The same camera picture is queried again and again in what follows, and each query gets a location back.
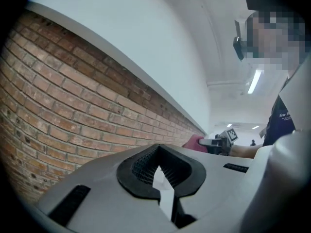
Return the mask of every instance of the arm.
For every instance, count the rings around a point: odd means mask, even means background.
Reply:
[[[257,150],[260,149],[261,147],[262,144],[249,147],[233,145],[229,153],[229,156],[253,159],[257,153]]]

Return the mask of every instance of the fluorescent light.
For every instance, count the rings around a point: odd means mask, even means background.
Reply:
[[[252,94],[258,83],[262,70],[256,70],[251,86],[249,87],[248,94]]]

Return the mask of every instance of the brick wall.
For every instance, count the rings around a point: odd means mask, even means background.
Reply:
[[[115,60],[32,12],[9,33],[0,65],[1,157],[30,202],[94,158],[203,135]]]

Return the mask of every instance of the black rubber grip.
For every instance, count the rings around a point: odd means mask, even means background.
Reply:
[[[242,172],[242,173],[246,173],[248,170],[248,167],[246,167],[246,166],[239,166],[239,165],[235,165],[235,164],[231,164],[231,163],[225,164],[224,167],[231,169],[231,170],[234,170],[234,171]]]
[[[77,185],[49,214],[49,218],[65,227],[90,190],[85,185]]]

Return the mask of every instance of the navy shirt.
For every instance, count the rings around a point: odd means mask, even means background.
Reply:
[[[291,134],[293,130],[295,130],[295,126],[292,117],[286,109],[282,99],[278,96],[273,105],[272,113],[267,124],[263,146],[273,145],[276,140],[286,134]]]

